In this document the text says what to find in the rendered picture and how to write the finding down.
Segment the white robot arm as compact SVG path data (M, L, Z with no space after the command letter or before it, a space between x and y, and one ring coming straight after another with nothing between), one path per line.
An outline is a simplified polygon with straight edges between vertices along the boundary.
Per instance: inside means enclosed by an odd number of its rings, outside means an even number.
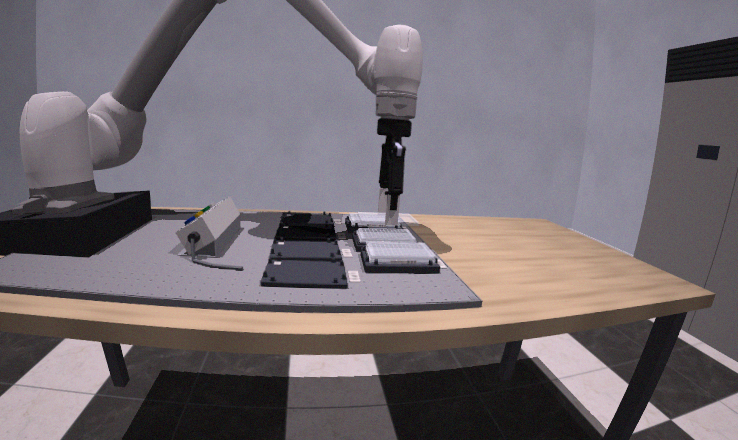
M93 170L123 165L137 155L145 106L207 15L225 1L172 0L114 91L88 110L71 92L35 94L26 102L19 131L30 197L12 209L13 215L62 214L115 199L114 193L96 190ZM376 50L356 38L322 0L286 1L352 62L356 76L376 95L376 116L415 118L423 66L417 30L386 27Z

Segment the white button panel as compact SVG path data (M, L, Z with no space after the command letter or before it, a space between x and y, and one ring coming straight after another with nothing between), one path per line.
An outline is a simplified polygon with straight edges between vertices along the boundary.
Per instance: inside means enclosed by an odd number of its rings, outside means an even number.
M213 202L184 223L184 228L176 232L184 246L177 256L191 256L193 263L212 268L243 270L243 266L212 264L195 259L195 257L217 258L241 228L240 213L231 197L217 205Z

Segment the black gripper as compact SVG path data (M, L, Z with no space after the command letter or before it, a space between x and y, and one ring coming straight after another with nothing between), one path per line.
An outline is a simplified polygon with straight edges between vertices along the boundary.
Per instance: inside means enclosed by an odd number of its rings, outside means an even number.
M378 213L386 213L385 225L398 226L406 151L401 138L411 136L411 126L412 123L408 120L385 118L378 120L377 134L386 136L385 144L382 144L378 203Z

